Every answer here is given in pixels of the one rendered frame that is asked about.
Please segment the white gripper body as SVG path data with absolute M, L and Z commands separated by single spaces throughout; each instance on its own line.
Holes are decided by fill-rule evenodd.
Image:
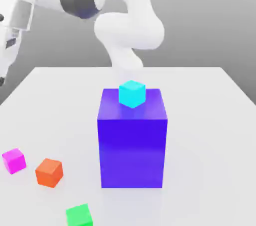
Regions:
M 5 83 L 9 67 L 15 62 L 19 47 L 0 47 L 0 87 Z

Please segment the small magenta cube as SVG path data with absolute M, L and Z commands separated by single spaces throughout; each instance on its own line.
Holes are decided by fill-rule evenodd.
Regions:
M 11 175 L 27 167 L 25 156 L 18 148 L 3 153 L 2 159 L 5 168 Z

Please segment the small orange cube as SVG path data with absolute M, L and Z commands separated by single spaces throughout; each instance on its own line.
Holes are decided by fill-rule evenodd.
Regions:
M 45 158 L 35 170 L 39 185 L 55 188 L 64 176 L 63 165 L 58 160 Z

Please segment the small cyan cube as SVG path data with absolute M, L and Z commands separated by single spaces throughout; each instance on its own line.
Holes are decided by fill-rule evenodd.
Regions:
M 136 108 L 146 101 L 146 86 L 143 83 L 129 80 L 118 88 L 118 101 L 129 108 Z

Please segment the small green cube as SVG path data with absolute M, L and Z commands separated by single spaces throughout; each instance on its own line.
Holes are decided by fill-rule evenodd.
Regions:
M 93 226 L 93 219 L 87 203 L 66 210 L 67 226 Z

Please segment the large purple box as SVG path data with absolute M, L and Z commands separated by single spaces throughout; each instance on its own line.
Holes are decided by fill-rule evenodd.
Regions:
M 159 89 L 147 89 L 136 108 L 119 103 L 117 89 L 104 89 L 97 132 L 102 188 L 163 186 L 168 117 Z

